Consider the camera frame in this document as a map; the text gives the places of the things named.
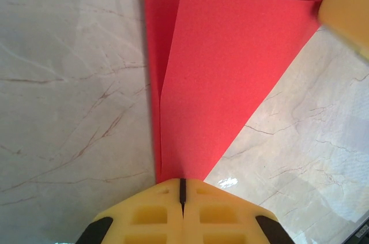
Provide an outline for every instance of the yellow object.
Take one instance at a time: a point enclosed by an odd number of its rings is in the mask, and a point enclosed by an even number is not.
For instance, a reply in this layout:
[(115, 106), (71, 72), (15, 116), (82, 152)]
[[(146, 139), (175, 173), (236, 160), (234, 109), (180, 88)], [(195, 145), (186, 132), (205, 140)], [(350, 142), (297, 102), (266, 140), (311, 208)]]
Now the yellow object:
[[(102, 220), (102, 235), (92, 235)], [(94, 221), (76, 244), (293, 243), (271, 212), (195, 179), (160, 183)]]
[(369, 0), (323, 0), (318, 17), (369, 59)]

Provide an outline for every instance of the yellow plastic object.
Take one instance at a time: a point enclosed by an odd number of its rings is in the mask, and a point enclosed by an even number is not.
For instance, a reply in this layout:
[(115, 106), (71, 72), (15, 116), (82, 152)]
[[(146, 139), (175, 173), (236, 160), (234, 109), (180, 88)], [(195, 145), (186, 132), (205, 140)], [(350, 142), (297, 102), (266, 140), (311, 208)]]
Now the yellow plastic object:
[[(183, 181), (186, 201), (181, 204)], [(98, 214), (94, 227), (89, 229), (92, 223), (76, 244), (293, 243), (274, 237), (272, 242), (265, 235), (257, 216), (277, 224), (269, 231), (283, 231), (289, 239), (275, 215), (266, 209), (202, 181), (182, 182), (172, 179), (160, 183)], [(111, 223), (102, 236), (95, 236), (100, 230), (97, 222), (104, 219), (111, 219)]]
[(323, 0), (318, 17), (369, 59), (369, 0)]

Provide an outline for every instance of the white marble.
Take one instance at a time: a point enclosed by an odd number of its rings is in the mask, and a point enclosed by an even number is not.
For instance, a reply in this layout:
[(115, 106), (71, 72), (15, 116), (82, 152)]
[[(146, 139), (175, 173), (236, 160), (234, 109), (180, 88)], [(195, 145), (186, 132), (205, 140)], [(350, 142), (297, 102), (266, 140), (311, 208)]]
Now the white marble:
[[(74, 243), (154, 184), (142, 0), (0, 0), (0, 243)], [(369, 209), (369, 64), (325, 28), (206, 181), (341, 243)]]

